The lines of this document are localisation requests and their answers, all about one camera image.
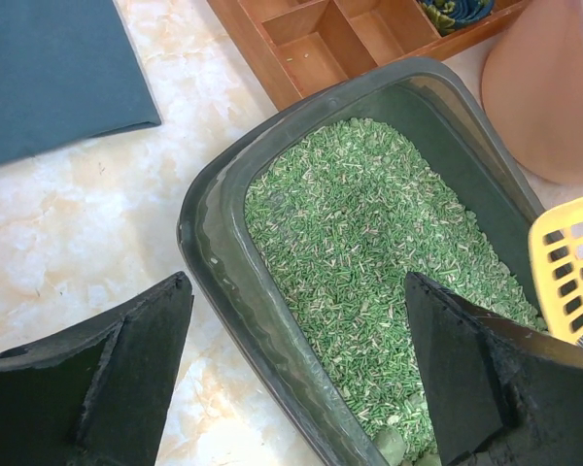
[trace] marble floor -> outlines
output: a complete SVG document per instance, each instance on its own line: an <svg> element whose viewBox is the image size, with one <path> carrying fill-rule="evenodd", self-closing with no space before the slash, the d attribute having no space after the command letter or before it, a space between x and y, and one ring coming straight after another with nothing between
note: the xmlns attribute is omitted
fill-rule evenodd
<svg viewBox="0 0 583 466"><path fill-rule="evenodd" d="M119 0L163 125L0 167L0 351L185 270L190 182L275 109L206 0ZM490 43L447 61L478 95ZM530 177L546 206L583 193ZM319 464L196 290L160 466Z"/></svg>

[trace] wooden compartment tray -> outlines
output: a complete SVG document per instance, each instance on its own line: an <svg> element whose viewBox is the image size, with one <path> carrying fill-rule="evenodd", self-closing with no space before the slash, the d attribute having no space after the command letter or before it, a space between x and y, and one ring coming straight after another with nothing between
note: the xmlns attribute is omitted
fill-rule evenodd
<svg viewBox="0 0 583 466"><path fill-rule="evenodd" d="M418 0L208 0L283 110L330 85L409 56L444 60L505 29L529 0L496 0L441 37Z"/></svg>

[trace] black foam piece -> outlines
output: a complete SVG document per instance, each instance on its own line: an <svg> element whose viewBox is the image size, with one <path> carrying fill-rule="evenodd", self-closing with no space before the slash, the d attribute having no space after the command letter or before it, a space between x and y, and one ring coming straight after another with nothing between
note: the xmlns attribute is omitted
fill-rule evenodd
<svg viewBox="0 0 583 466"><path fill-rule="evenodd" d="M406 307L444 466L583 466L583 348L421 274Z"/></svg>
<svg viewBox="0 0 583 466"><path fill-rule="evenodd" d="M474 325L450 312L412 274L406 280L406 306L440 457L454 464L503 431L509 408L488 346Z"/></svg>
<svg viewBox="0 0 583 466"><path fill-rule="evenodd" d="M0 164L160 123L112 0L0 0Z"/></svg>
<svg viewBox="0 0 583 466"><path fill-rule="evenodd" d="M192 300L178 273L0 353L0 466L154 466Z"/></svg>

